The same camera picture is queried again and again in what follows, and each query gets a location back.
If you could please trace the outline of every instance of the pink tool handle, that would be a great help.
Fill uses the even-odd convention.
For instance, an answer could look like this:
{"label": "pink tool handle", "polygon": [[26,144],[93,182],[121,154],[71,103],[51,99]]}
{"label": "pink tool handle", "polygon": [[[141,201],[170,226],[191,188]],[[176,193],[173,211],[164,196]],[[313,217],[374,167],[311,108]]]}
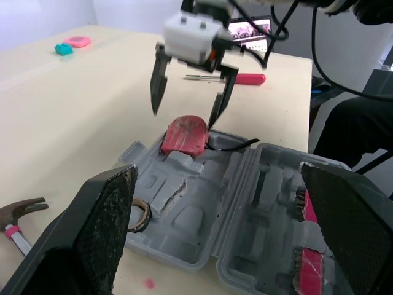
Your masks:
{"label": "pink tool handle", "polygon": [[238,74],[236,77],[237,84],[261,85],[265,81],[266,76],[264,74]]}
{"label": "pink tool handle", "polygon": [[4,233],[6,234],[6,237],[10,240],[11,236],[16,233],[16,232],[22,232],[20,227],[18,226],[12,226],[9,229],[7,229]]}

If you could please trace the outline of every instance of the monitor screen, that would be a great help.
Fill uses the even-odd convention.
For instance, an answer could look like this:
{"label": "monitor screen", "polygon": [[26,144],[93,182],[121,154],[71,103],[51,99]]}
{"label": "monitor screen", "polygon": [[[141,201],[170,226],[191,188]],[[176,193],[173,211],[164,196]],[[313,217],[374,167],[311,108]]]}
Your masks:
{"label": "monitor screen", "polygon": [[[253,17],[252,20],[261,29],[271,32],[269,16]],[[228,30],[235,42],[255,51],[266,52],[269,45],[267,37],[260,34],[245,19],[237,18],[232,20]]]}

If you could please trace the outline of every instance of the gray plastic tool case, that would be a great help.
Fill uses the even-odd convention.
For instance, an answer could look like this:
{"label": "gray plastic tool case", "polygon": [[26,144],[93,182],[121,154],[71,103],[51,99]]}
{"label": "gray plastic tool case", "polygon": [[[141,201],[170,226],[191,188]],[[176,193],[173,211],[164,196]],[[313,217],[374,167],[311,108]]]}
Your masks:
{"label": "gray plastic tool case", "polygon": [[[307,247],[324,254],[324,294],[330,294],[337,276],[321,230],[289,212],[296,191],[305,189],[298,172],[302,161],[347,166],[272,144],[239,152],[205,150],[195,159],[176,151],[161,155],[162,141],[149,150],[137,141],[119,158],[138,166],[134,196],[152,210],[143,232],[128,233],[126,247],[194,272],[210,256],[218,257],[223,284],[267,295],[291,294],[296,249]],[[209,134],[215,148],[245,141],[213,130]],[[138,218],[131,211],[130,224]]]}

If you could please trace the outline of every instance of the table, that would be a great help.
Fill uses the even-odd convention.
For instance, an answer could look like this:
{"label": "table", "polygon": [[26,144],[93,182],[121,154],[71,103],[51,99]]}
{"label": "table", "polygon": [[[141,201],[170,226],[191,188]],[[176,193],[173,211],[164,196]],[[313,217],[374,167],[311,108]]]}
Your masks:
{"label": "table", "polygon": [[[92,45],[61,57],[55,44],[90,36]],[[172,120],[195,114],[208,121],[220,82],[186,81],[197,74],[175,61],[158,116],[150,106],[149,81],[155,60],[154,34],[84,26],[0,53],[0,207],[45,197],[49,209],[20,220],[34,243],[71,202],[83,182],[119,166],[134,141],[150,146]],[[249,56],[228,55],[240,72],[259,73]],[[261,142],[307,151],[311,60],[272,54],[262,86],[236,85],[214,128]],[[22,255],[0,236],[0,286]],[[114,294],[228,294],[217,279],[215,259],[198,275],[134,254],[120,261]],[[145,287],[146,279],[155,282]]]}

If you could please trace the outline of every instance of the open tool case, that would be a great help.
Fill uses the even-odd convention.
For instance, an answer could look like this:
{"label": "open tool case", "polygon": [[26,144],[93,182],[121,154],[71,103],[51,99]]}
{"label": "open tool case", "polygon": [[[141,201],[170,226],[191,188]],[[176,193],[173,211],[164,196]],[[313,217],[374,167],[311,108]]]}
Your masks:
{"label": "open tool case", "polygon": [[[137,141],[119,158],[137,165],[134,197],[145,200],[152,211],[143,232],[128,233],[126,247],[194,272],[210,256],[218,257],[222,283],[241,293],[301,294],[305,263],[311,267],[308,275],[320,284],[313,295],[351,294],[318,224],[302,221],[299,204],[304,199],[298,198],[306,191],[299,172],[303,161],[347,166],[272,144],[239,152],[207,149],[195,158],[177,151],[162,155],[163,139],[149,150]],[[246,140],[209,132],[215,148]],[[321,269],[304,261],[305,256],[301,262],[304,248],[319,255]]]}

